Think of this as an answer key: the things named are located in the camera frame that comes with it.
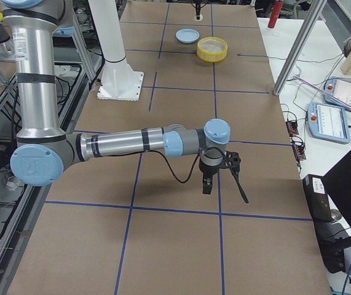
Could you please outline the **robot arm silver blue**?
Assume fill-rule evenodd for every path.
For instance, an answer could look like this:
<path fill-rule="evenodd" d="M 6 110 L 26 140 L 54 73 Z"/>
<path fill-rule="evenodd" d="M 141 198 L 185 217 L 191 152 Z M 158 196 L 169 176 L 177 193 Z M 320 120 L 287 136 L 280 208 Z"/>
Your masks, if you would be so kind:
<path fill-rule="evenodd" d="M 202 172 L 204 194 L 221 169 L 235 173 L 239 157 L 226 146 L 231 128 L 210 119 L 203 128 L 167 127 L 88 135 L 76 131 L 71 119 L 62 128 L 56 90 L 53 35 L 72 28 L 71 1 L 3 1 L 2 14 L 12 30 L 21 130 L 10 157 L 12 173 L 30 186 L 47 186 L 69 167 L 92 158 L 122 157 L 156 152 L 164 159 L 193 155 Z"/>

